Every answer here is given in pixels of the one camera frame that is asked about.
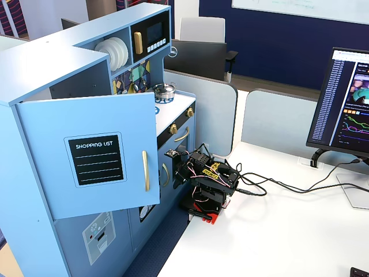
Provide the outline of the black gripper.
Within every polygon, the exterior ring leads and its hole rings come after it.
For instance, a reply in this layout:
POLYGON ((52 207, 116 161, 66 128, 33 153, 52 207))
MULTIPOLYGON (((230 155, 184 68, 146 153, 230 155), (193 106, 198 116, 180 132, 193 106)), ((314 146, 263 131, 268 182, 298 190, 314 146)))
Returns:
POLYGON ((188 179, 196 176, 194 165, 194 158, 188 158, 186 161, 181 161, 178 164, 178 170, 173 175, 173 189, 177 189, 180 184, 183 185, 188 179))

